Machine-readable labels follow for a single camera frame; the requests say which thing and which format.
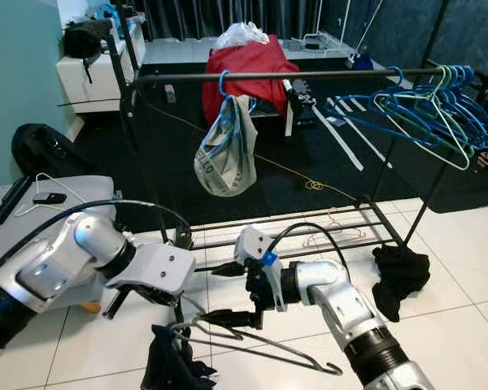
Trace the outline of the navy garment with gold print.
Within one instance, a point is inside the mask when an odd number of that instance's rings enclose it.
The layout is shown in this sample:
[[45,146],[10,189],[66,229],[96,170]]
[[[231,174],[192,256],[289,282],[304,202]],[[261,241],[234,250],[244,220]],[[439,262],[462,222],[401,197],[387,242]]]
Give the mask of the navy garment with gold print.
[[178,338],[176,331],[152,324],[150,343],[141,390],[214,390],[214,368],[192,359],[192,346]]

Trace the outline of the blue hanger carrying grey garment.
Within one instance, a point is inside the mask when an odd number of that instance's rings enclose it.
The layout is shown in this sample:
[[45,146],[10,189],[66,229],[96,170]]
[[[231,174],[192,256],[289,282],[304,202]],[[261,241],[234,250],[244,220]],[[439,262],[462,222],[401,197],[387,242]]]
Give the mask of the blue hanger carrying grey garment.
[[217,90],[223,101],[197,151],[205,172],[246,167],[258,136],[251,119],[251,112],[258,102],[248,94],[234,96],[226,93],[224,79],[229,73],[222,71],[220,74]]

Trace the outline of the blue plastic hanger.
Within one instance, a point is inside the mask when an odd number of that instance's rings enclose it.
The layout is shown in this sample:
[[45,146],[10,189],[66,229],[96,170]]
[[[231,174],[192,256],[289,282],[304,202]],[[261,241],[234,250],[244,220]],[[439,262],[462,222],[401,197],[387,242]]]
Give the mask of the blue plastic hanger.
[[438,67],[440,76],[411,89],[415,111],[429,122],[430,132],[468,155],[488,151],[488,112],[466,94],[476,79],[468,66]]
[[400,119],[416,130],[411,140],[423,146],[445,145],[465,157],[488,151],[488,112],[464,93],[475,78],[468,66],[440,66],[438,78],[410,89],[379,90],[375,107],[396,124]]
[[449,125],[445,123],[438,91],[427,85],[404,88],[403,69],[390,70],[398,78],[396,84],[371,94],[334,97],[327,101],[325,109],[337,111],[348,124],[359,124],[423,148],[441,145],[440,133]]

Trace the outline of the grey garment with lettering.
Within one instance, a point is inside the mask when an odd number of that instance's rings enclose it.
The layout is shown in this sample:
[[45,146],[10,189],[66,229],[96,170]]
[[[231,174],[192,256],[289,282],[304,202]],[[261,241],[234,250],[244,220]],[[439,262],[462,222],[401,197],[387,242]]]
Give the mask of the grey garment with lettering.
[[196,178],[212,196],[237,196],[258,179],[254,156],[258,130],[249,115],[252,101],[248,94],[226,97],[195,152]]

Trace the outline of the grey upholstered ottoman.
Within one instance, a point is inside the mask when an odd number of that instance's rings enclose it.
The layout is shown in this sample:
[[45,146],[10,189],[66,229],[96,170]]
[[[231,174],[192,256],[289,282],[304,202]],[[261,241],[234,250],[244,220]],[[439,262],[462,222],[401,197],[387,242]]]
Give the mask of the grey upholstered ottoman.
[[[0,185],[0,200],[11,185]],[[32,198],[37,193],[65,193],[67,200],[59,205],[35,205]],[[6,244],[14,244],[28,231],[52,218],[60,211],[81,203],[107,200],[115,197],[113,180],[103,175],[78,175],[52,179],[47,175],[35,177],[35,181],[6,222],[0,224],[0,238]]]

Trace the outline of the black crumpled garment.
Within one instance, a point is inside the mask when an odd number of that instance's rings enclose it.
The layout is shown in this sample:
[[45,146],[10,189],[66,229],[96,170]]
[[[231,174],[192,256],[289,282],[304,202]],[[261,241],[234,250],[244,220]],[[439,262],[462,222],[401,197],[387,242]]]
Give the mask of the black crumpled garment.
[[374,304],[389,322],[397,323],[401,301],[429,282],[429,256],[392,245],[377,246],[372,255],[379,274],[379,281],[372,286]]

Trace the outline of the small black remote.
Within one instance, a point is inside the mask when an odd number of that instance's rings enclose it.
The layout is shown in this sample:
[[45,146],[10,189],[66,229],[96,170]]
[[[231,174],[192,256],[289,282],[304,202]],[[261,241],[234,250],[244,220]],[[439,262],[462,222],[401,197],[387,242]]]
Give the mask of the small black remote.
[[67,200],[67,194],[65,193],[37,193],[32,198],[35,205],[59,205],[65,203]]

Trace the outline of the white floor strip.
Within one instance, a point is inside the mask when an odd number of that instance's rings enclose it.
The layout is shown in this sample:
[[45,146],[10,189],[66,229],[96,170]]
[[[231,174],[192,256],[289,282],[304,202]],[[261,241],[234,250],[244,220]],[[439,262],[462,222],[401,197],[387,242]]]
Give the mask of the white floor strip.
[[353,167],[355,167],[357,171],[363,171],[364,166],[358,159],[358,156],[356,156],[355,152],[349,148],[347,142],[345,142],[344,138],[338,134],[336,128],[325,118],[325,115],[322,115],[322,112],[319,111],[319,109],[315,106],[312,107],[312,114],[319,120],[320,123],[322,123],[323,126],[326,127],[327,131],[329,131],[330,135],[332,135],[332,138],[337,142],[338,146],[340,146],[343,153],[349,158],[349,160],[351,160]]

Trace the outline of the black flat device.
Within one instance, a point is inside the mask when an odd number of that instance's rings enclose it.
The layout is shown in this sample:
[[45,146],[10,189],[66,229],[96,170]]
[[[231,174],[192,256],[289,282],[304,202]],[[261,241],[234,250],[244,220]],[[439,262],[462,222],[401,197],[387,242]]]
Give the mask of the black flat device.
[[6,222],[7,218],[12,215],[13,211],[20,203],[20,199],[26,193],[26,190],[31,187],[35,181],[33,177],[20,177],[11,187],[3,194],[0,200],[0,224]]

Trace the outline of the black backpack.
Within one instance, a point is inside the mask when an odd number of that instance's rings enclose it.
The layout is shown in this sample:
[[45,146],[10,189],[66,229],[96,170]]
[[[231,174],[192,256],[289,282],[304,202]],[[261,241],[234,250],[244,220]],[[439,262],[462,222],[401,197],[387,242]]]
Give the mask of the black backpack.
[[64,134],[43,123],[20,125],[12,137],[12,157],[25,177],[44,172],[54,178],[94,175],[99,167],[77,151]]

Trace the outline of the black white machine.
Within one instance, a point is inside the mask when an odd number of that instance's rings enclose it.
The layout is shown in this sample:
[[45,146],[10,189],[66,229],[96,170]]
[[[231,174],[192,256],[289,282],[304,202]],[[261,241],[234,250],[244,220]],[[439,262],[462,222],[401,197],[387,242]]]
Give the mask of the black white machine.
[[304,109],[312,107],[317,102],[306,80],[285,79],[282,84],[285,86],[286,101],[293,114],[302,114]]

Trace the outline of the white shelf unit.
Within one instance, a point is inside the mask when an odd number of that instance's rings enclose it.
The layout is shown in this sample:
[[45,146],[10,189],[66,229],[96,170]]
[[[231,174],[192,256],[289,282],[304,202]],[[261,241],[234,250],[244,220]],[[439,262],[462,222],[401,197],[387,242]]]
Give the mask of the white shelf unit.
[[135,78],[137,62],[145,54],[140,28],[129,29],[129,38],[118,38],[116,30],[103,42],[102,54],[77,59],[63,56],[57,62],[59,80],[67,105],[77,114],[118,111],[121,85]]

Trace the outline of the blue mop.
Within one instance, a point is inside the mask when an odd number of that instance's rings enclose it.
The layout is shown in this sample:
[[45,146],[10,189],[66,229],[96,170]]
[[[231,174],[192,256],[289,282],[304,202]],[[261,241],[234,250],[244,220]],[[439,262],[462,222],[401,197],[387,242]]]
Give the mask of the blue mop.
[[384,2],[385,0],[377,0],[377,3],[374,3],[374,0],[370,0],[370,4],[373,4],[373,8],[372,10],[369,10],[369,15],[367,15],[366,21],[364,21],[364,29],[360,34],[359,40],[355,44],[355,48],[353,48],[355,49],[355,52],[346,59],[346,66],[351,70],[373,70],[373,60],[371,60],[369,54],[366,53],[364,41],[366,41],[366,37],[370,33],[373,23],[377,21],[379,11],[381,11],[384,6]]

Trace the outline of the dark curtain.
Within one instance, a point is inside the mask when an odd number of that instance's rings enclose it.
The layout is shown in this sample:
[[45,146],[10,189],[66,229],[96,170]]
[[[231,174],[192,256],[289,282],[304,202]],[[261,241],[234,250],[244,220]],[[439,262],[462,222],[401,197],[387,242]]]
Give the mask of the dark curtain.
[[218,37],[233,23],[254,23],[281,40],[339,34],[349,0],[140,0],[155,38]]

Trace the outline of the blue bag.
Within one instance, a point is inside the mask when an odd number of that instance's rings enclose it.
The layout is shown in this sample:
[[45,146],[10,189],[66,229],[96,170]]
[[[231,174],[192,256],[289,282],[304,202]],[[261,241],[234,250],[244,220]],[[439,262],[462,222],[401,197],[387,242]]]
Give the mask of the blue bag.
[[126,23],[122,22],[122,11],[119,5],[114,5],[109,2],[99,4],[96,6],[96,18],[106,19],[111,21],[111,25],[116,30],[116,36],[119,40],[124,40],[128,33],[126,32]]

